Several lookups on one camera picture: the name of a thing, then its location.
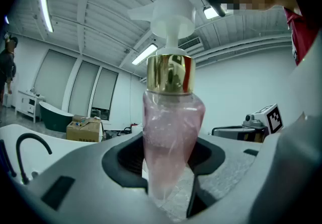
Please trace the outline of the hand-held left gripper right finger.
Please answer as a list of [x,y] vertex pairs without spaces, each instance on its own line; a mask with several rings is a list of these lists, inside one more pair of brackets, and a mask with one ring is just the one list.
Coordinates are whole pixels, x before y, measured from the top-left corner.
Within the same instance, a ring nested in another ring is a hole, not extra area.
[[322,115],[263,143],[202,136],[187,224],[307,224],[319,220]]

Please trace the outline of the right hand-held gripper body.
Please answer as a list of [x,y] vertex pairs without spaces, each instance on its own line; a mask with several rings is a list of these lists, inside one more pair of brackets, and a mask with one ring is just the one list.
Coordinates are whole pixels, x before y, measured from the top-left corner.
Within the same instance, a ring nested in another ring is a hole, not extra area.
[[243,126],[257,129],[267,128],[268,134],[276,133],[283,128],[278,105],[268,105],[255,113],[246,115]]

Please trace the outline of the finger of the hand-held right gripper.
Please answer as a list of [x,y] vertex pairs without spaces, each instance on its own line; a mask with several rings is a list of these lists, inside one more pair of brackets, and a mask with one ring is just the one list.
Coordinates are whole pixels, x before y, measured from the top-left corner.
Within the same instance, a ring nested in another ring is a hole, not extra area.
[[233,140],[263,142],[265,138],[265,129],[246,127],[242,125],[215,127],[212,129],[211,135]]

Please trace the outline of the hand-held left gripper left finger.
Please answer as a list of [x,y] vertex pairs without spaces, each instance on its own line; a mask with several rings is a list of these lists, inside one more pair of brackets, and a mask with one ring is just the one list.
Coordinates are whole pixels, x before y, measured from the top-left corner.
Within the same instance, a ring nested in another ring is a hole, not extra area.
[[28,192],[53,224],[173,224],[148,196],[141,134],[75,149],[34,179]]

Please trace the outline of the white bathtub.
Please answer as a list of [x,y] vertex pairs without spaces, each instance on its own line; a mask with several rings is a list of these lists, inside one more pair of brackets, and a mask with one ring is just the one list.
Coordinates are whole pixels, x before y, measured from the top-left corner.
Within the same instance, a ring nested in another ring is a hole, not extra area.
[[52,154],[48,154],[47,149],[40,142],[31,138],[21,143],[22,163],[24,171],[30,180],[33,179],[32,172],[41,174],[69,152],[90,144],[89,142],[72,141],[41,134],[18,124],[0,127],[0,139],[4,141],[13,170],[17,173],[17,176],[13,180],[20,184],[23,181],[16,153],[16,142],[18,137],[24,133],[33,133],[40,136],[48,143],[52,150]]

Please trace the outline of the pink white bottle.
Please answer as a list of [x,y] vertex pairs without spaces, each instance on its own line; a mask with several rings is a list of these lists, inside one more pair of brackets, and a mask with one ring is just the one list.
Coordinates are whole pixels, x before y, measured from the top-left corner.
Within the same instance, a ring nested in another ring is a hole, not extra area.
[[205,114],[204,103],[193,93],[195,60],[178,47],[180,39],[195,31],[196,10],[189,0],[155,0],[128,14],[132,20],[148,21],[152,33],[166,41],[143,60],[147,64],[143,145],[148,192],[154,199],[165,200],[188,163]]

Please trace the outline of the dark green bathtub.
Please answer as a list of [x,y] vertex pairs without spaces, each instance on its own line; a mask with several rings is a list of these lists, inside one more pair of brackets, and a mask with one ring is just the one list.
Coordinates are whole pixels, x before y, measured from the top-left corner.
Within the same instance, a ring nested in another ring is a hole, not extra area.
[[41,101],[39,105],[41,119],[43,120],[45,127],[52,131],[66,132],[66,128],[72,122],[74,115],[43,101]]

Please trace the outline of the brown cardboard box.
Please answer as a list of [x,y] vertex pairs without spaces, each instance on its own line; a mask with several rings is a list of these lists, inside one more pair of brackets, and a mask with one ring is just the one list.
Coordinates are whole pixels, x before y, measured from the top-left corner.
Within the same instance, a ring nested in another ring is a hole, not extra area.
[[83,142],[101,142],[104,128],[100,118],[74,115],[66,127],[66,139]]

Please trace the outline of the person's red shirt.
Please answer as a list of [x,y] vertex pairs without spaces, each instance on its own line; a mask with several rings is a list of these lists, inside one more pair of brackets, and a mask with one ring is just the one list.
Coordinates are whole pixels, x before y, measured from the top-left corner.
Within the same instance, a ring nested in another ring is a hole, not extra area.
[[292,55],[296,65],[299,65],[315,41],[320,26],[287,8],[284,12],[288,28],[292,31]]

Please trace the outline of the white window blind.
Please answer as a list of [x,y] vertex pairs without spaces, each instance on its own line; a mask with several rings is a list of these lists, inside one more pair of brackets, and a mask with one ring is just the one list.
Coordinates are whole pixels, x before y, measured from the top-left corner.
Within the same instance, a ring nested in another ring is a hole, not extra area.
[[45,102],[61,109],[66,85],[76,62],[74,57],[49,50],[38,71],[34,88]]
[[83,61],[77,72],[68,112],[73,115],[87,116],[93,85],[99,66]]
[[118,74],[116,72],[102,69],[96,85],[92,112],[98,110],[100,112],[100,118],[102,120],[109,121],[111,103],[113,99],[114,88],[116,85]]

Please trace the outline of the ceiling air vent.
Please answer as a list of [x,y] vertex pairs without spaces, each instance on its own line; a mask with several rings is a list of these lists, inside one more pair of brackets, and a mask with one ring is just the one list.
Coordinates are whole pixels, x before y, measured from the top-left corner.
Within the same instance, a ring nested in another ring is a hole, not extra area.
[[189,50],[189,49],[194,50],[199,47],[203,47],[203,43],[199,37],[196,37],[194,39],[191,39],[191,40],[179,45],[179,48],[183,49],[183,50]]

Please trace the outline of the white cabinet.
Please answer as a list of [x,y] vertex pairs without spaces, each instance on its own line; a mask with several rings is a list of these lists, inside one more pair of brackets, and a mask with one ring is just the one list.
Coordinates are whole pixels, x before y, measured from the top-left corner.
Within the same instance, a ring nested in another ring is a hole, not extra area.
[[41,121],[40,102],[45,101],[45,97],[32,92],[24,92],[18,90],[15,105],[15,114],[18,112],[33,118],[33,123],[36,120]]

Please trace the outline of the rectangular ceiling light panel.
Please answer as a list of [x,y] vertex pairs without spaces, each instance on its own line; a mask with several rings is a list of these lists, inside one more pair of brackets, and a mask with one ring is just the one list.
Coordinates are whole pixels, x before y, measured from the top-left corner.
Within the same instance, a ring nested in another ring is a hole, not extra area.
[[143,60],[145,60],[148,56],[154,53],[157,50],[157,46],[152,43],[145,50],[143,50],[140,55],[132,62],[133,65],[138,65]]
[[208,19],[208,20],[219,16],[219,14],[216,12],[216,10],[213,9],[212,7],[204,7],[203,13],[204,13],[206,19]]

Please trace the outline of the long ceiling tube light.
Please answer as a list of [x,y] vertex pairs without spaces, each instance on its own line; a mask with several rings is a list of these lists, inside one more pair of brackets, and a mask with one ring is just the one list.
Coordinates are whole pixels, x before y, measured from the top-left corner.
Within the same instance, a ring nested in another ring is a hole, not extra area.
[[47,0],[40,0],[41,9],[43,13],[43,17],[45,20],[46,27],[50,33],[53,33],[53,27],[50,19],[50,13],[48,8],[48,1]]

